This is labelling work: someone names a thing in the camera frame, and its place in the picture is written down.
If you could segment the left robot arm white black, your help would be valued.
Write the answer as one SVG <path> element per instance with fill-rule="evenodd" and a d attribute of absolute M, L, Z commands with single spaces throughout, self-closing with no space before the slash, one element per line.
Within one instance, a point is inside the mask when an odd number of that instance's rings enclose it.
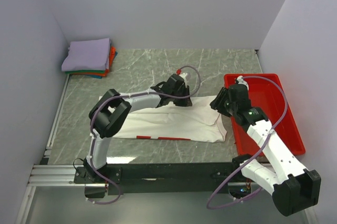
<path fill-rule="evenodd" d="M 144 92 L 122 94 L 110 89 L 103 95 L 89 113 L 92 140 L 83 166 L 92 182 L 98 183 L 108 177 L 107 149 L 128 114 L 142 109 L 160 108 L 171 102 L 181 107 L 192 106 L 188 78 L 187 73 L 177 71 L 167 81 Z"/>

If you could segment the white t shirt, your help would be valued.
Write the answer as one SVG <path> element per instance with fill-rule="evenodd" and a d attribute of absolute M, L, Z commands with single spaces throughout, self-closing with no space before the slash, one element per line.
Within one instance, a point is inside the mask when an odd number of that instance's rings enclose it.
<path fill-rule="evenodd" d="M 215 96 L 193 97 L 192 106 L 169 103 L 130 113 L 114 138 L 224 142 L 227 134 L 221 115 L 211 109 Z"/>

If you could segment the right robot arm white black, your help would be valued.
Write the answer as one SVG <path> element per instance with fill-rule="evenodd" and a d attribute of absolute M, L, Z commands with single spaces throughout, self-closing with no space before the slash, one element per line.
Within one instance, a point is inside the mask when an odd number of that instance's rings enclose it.
<path fill-rule="evenodd" d="M 264 111 L 252 106 L 247 83 L 223 87 L 210 107 L 233 117 L 259 150 L 231 168 L 231 174 L 215 189 L 218 193 L 231 178 L 256 182 L 271 196 L 277 210 L 290 216 L 318 204 L 321 177 L 308 170 L 287 148 Z"/>

